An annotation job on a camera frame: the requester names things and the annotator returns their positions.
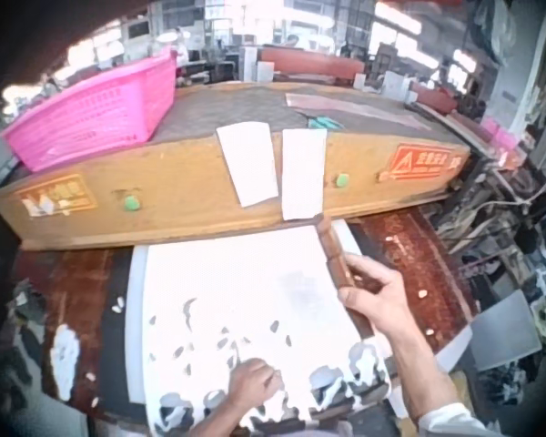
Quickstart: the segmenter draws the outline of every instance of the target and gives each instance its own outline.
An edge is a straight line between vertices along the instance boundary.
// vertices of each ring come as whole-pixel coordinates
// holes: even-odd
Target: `hand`
[[[282,384],[281,374],[260,359],[239,364],[230,375],[228,399],[244,412],[270,399]]]
[[[355,287],[339,289],[339,299],[346,307],[366,316],[391,340],[409,330],[417,329],[399,272],[369,257],[347,253],[345,258],[355,273],[375,279],[382,286],[378,294]]]

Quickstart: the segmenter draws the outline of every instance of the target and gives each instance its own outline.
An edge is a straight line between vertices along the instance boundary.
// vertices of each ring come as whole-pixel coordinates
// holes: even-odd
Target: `orange warning label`
[[[16,192],[30,217],[68,215],[97,206],[80,175],[65,176]]]
[[[390,164],[389,176],[393,179],[436,178],[448,168],[451,151],[443,147],[400,144]],[[460,162],[453,162],[455,168]]]

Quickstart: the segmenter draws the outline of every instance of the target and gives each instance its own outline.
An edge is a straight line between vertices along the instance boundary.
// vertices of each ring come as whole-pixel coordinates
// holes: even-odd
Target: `wooden workbench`
[[[469,287],[440,244],[419,208],[407,208],[349,220],[362,253],[400,270],[409,305],[420,327],[433,330],[427,341],[441,351],[468,324],[476,312]],[[397,237],[387,242],[386,237]],[[86,414],[123,422],[146,423],[142,405],[130,403],[126,387],[124,314],[111,307],[126,296],[133,248],[19,252],[13,280],[30,278],[47,297],[43,390],[57,399],[48,359],[56,327],[66,323],[77,333],[81,354],[72,397],[67,404]],[[427,290],[426,298],[419,290]],[[95,382],[85,375],[94,373]],[[98,397],[99,404],[91,407]],[[324,412],[345,415],[349,404]]]

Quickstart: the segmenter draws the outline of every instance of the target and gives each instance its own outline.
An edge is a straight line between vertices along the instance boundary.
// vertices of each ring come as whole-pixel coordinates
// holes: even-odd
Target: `green button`
[[[124,198],[124,208],[127,211],[137,211],[141,208],[141,205],[136,196],[126,196]]]
[[[348,184],[349,184],[349,174],[340,173],[338,177],[336,178],[336,187],[344,188],[344,187],[347,187]]]

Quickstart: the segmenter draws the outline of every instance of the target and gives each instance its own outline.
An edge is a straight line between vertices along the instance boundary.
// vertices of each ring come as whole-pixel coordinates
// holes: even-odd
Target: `pink container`
[[[498,149],[511,152],[514,148],[518,146],[520,141],[516,138],[515,135],[508,132],[503,127],[498,129],[498,132],[491,139],[491,144]]]
[[[176,60],[114,68],[34,107],[2,132],[32,171],[149,140],[174,103]]]
[[[485,117],[481,120],[481,127],[483,127],[485,130],[487,130],[491,136],[493,137],[495,134],[498,133],[498,129],[500,128],[500,125],[497,121],[495,121],[491,117]]]

